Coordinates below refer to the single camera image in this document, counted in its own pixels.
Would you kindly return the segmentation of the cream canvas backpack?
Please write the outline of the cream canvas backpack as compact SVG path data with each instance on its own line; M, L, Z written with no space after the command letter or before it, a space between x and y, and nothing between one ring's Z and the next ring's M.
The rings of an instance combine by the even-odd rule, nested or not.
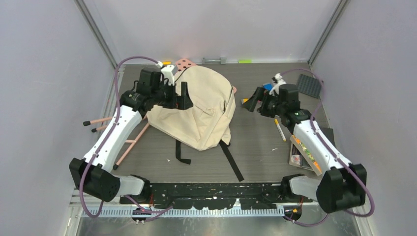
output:
M220 146L238 181L243 181L229 151L230 123L236 109L234 87L222 74L203 66L184 69L175 75L175 81L187 83L193 106L186 110L154 106L147 113L149 124L175 139L176 159L184 164L191 161L182 158L182 144L198 151Z

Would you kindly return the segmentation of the orange treehouse book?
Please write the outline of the orange treehouse book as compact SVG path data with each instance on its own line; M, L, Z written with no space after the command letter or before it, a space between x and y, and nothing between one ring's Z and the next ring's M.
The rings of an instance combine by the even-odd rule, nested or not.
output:
M306 146L298 139L295 135L290 137L291 145L294 144L297 149L301 152L303 157L307 160L308 164L312 167L312 171L317 175L322 175L322 171L318 165L318 162L314 159L311 152L306 148Z

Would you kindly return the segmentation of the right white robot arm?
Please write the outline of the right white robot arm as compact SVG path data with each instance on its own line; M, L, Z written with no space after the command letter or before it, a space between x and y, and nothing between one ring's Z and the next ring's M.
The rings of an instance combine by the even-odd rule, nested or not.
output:
M303 175L282 179L281 197L293 202L299 196L317 201L326 213L362 206L366 201L367 171L362 164L352 164L329 141L311 113L301 108L296 85L284 84L279 92L256 88L243 103L250 112L265 117L280 117L289 132L311 153L322 172L321 179Z

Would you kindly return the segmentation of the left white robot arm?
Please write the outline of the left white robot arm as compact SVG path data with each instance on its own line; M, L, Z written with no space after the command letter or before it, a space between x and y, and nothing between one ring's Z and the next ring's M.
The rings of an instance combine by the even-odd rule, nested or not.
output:
M116 196L132 195L138 203L146 203L151 191L148 181L139 176L115 176L113 164L122 146L148 111L156 108L187 110L193 107L186 82L177 84L174 75L178 68L146 67L141 70L134 87L120 96L117 109L96 144L83 158L74 158L69 169L76 188L102 201Z

